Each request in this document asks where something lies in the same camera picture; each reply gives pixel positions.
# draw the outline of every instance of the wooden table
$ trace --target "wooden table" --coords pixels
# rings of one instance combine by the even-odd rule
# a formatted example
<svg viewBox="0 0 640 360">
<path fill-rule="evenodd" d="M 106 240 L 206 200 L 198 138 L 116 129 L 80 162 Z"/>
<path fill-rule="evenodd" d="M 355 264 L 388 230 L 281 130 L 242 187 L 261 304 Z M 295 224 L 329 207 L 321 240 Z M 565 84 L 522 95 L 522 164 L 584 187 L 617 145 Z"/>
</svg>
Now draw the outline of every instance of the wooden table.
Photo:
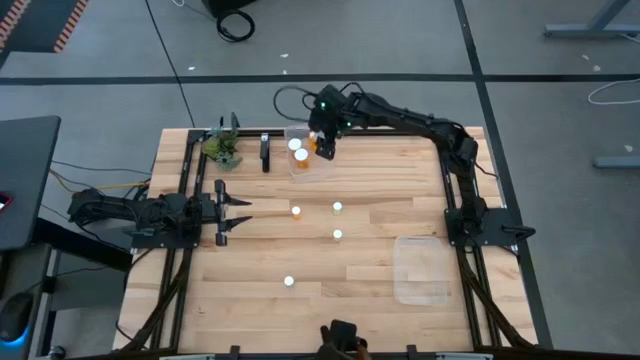
<svg viewBox="0 0 640 360">
<path fill-rule="evenodd" d="M 164 130 L 151 197 L 177 191 L 187 131 Z M 480 145 L 478 163 L 491 171 L 483 129 L 467 131 Z M 238 149 L 244 161 L 237 169 L 225 173 L 213 163 L 206 168 L 203 191 L 213 192 L 214 180 L 225 180 L 231 196 L 253 203 L 231 208 L 230 215 L 254 218 L 233 230 L 227 247 L 215 246 L 215 225 L 205 227 L 193 255 L 180 353 L 228 353 L 231 345 L 240 345 L 243 353 L 315 352 L 321 344 L 320 326 L 333 319 L 357 324 L 359 336 L 374 352 L 402 352 L 407 344 L 417 345 L 418 351 L 472 349 L 455 250 L 446 238 L 437 152 L 430 141 L 414 136 L 345 138 L 338 143 L 331 175 L 311 183 L 292 182 L 282 138 L 272 139 L 271 172 L 262 173 L 259 146 L 257 137 L 241 138 Z M 187 194 L 193 192 L 198 158 L 199 145 Z M 490 207 L 501 205 L 495 179 L 479 173 L 478 185 Z M 339 216 L 332 213 L 334 201 L 344 204 Z M 302 208 L 298 221 L 290 212 L 296 205 Z M 334 229 L 343 231 L 342 241 L 332 238 Z M 394 299 L 393 245 L 400 235 L 440 238 L 442 275 L 449 282 L 445 306 L 403 305 Z M 497 247 L 483 251 L 496 304 L 535 342 L 516 258 Z M 156 305 L 165 254 L 154 250 L 131 272 L 120 315 L 129 334 Z M 283 284 L 287 275 L 296 280 L 291 288 Z M 172 318 L 169 311 L 163 344 L 168 343 Z M 478 318 L 488 344 L 484 311 Z M 114 347 L 125 343 L 118 334 Z"/>
</svg>

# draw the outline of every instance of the wood grain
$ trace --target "wood grain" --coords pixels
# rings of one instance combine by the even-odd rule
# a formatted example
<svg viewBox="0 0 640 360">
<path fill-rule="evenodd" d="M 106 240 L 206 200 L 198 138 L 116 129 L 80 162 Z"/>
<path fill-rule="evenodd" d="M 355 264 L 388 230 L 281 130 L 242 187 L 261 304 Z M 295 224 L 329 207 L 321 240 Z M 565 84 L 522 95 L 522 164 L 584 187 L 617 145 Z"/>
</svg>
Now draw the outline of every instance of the wood grain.
<svg viewBox="0 0 640 360">
<path fill-rule="evenodd" d="M 482 128 L 468 128 L 480 144 L 478 162 L 492 171 Z M 150 196 L 177 191 L 187 130 L 164 130 Z M 208 163 L 204 189 L 224 179 L 227 191 L 253 205 L 230 209 L 230 216 L 254 219 L 233 230 L 227 247 L 215 247 L 215 225 L 206 226 L 194 252 L 180 339 L 182 353 L 315 352 L 319 328 L 333 319 L 351 321 L 372 351 L 470 350 L 471 339 L 455 252 L 443 220 L 446 205 L 437 152 L 419 137 L 350 137 L 338 144 L 329 177 L 294 183 L 284 140 L 271 142 L 271 172 L 263 174 L 259 139 L 238 144 L 242 164 L 230 173 Z M 194 152 L 188 193 L 193 191 L 199 149 Z M 479 173 L 481 195 L 501 205 L 495 179 Z M 335 216 L 334 201 L 344 210 Z M 291 206 L 302 208 L 294 220 Z M 333 240 L 334 229 L 344 237 Z M 440 239 L 448 283 L 444 306 L 404 305 L 393 294 L 393 246 L 400 235 Z M 166 251 L 154 250 L 131 272 L 120 316 L 130 334 L 157 301 Z M 516 259 L 500 248 L 484 250 L 493 297 L 521 334 L 535 332 Z M 296 283 L 287 288 L 285 276 Z M 479 313 L 483 340 L 486 318 Z M 170 318 L 165 320 L 166 343 Z M 126 340 L 116 335 L 114 347 Z"/>
</svg>

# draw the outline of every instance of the orange striped edge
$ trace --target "orange striped edge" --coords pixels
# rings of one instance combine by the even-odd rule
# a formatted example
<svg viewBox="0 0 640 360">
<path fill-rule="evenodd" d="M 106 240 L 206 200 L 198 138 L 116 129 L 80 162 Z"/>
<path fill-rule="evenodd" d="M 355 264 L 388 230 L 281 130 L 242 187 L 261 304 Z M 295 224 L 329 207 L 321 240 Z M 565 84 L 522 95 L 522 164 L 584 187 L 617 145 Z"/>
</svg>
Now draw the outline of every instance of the orange striped edge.
<svg viewBox="0 0 640 360">
<path fill-rule="evenodd" d="M 30 3 L 31 0 L 15 0 L 9 7 L 7 15 L 0 21 L 0 50 L 4 49 L 11 32 L 13 32 Z"/>
<path fill-rule="evenodd" d="M 67 43 L 69 42 L 69 39 L 71 38 L 73 29 L 75 29 L 76 25 L 78 24 L 78 21 L 80 21 L 80 16 L 82 16 L 84 9 L 86 9 L 87 7 L 87 1 L 88 0 L 76 1 L 76 6 L 73 8 L 73 11 L 71 11 L 71 14 L 69 15 L 69 19 L 67 19 L 67 23 L 64 25 L 64 28 L 62 28 L 62 31 L 58 36 L 58 40 L 56 41 L 56 44 L 53 47 L 53 51 L 57 53 L 61 53 L 62 50 L 64 50 L 64 47 L 67 45 Z"/>
</svg>

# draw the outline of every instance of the white cable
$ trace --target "white cable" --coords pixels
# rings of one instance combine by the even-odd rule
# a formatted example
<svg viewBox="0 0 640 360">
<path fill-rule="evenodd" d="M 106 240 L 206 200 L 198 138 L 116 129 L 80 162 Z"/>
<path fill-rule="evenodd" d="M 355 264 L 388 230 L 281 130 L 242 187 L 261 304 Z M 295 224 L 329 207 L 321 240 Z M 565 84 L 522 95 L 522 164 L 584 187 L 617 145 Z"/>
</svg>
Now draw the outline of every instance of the white cable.
<svg viewBox="0 0 640 360">
<path fill-rule="evenodd" d="M 638 40 L 638 39 L 634 39 L 634 38 L 632 38 L 631 36 L 628 36 L 628 35 L 620 35 L 620 36 L 622 36 L 623 38 L 625 38 L 625 39 L 627 39 L 627 40 L 631 40 L 631 41 L 633 41 L 633 42 L 636 42 L 636 43 L 640 44 L 640 40 Z M 604 90 L 604 89 L 608 89 L 608 88 L 610 88 L 610 87 L 612 87 L 612 86 L 616 86 L 616 85 L 619 85 L 619 84 L 629 84 L 629 83 L 634 83 L 634 82 L 639 82 L 639 81 L 640 81 L 640 78 L 638 78 L 638 79 L 634 79 L 634 80 L 623 80 L 623 81 L 615 81 L 615 82 L 612 82 L 612 83 L 610 83 L 610 84 L 607 84 L 607 85 L 605 85 L 605 86 L 602 86 L 602 87 L 599 87 L 599 88 L 597 88 L 597 89 L 593 90 L 593 91 L 591 92 L 591 94 L 589 94 L 589 96 L 587 96 L 587 100 L 589 101 L 589 103 L 590 103 L 590 104 L 593 104 L 593 105 L 629 105 L 629 104 L 640 104 L 640 99 L 638 99 L 638 100 L 629 100 L 629 101 L 595 101 L 595 100 L 592 100 L 592 99 L 591 99 L 591 98 L 593 97 L 593 95 L 595 95 L 595 94 L 599 93 L 600 91 L 602 91 L 602 90 Z"/>
</svg>

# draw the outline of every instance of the concrete floor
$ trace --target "concrete floor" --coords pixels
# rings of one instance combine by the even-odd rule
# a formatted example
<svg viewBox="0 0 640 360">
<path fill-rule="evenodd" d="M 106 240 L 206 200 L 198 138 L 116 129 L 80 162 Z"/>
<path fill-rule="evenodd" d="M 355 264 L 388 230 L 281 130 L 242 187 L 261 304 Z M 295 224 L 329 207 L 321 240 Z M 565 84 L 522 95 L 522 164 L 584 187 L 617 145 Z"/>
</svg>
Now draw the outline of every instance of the concrete floor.
<svg viewBox="0 0 640 360">
<path fill-rule="evenodd" d="M 256 21 L 256 35 L 242 44 L 223 42 L 214 23 L 170 0 L 150 2 L 181 76 L 285 70 L 471 73 L 455 6 L 448 0 L 258 1 L 246 8 Z M 640 44 L 541 35 L 544 24 L 586 21 L 605 2 L 469 0 L 464 5 L 485 74 L 640 73 Z M 187 3 L 202 9 L 198 0 Z M 634 1 L 619 20 L 639 25 L 638 14 L 640 1 Z M 0 70 L 0 78 L 172 75 L 143 0 L 91 0 L 62 54 L 12 53 Z M 287 121 L 271 106 L 280 85 L 188 84 L 184 91 L 197 126 L 210 126 L 231 111 L 243 127 L 283 126 Z M 412 110 L 484 125 L 472 82 L 362 85 Z M 640 150 L 640 104 L 588 104 L 587 94 L 601 85 L 490 83 L 488 89 L 525 224 L 538 230 L 530 242 L 532 257 L 555 347 L 640 354 L 640 310 L 633 306 L 640 299 L 635 261 L 640 209 L 627 205 L 640 195 L 640 170 L 591 167 L 594 156 Z M 638 86 L 614 89 L 603 98 L 637 98 Z M 293 96 L 283 98 L 283 107 L 299 115 L 304 110 Z M 190 125 L 177 85 L 0 86 L 0 109 L 0 120 L 61 116 L 57 160 L 143 171 L 153 162 L 162 128 Z M 144 178 L 54 168 L 94 186 Z M 50 180 L 43 203 L 64 212 L 69 196 Z M 64 223 L 46 210 L 41 216 Z M 111 284 L 95 291 L 121 291 L 116 274 L 92 275 L 94 284 L 106 279 Z M 54 341 L 71 356 L 104 352 L 113 340 L 119 296 L 96 308 L 61 313 Z"/>
</svg>

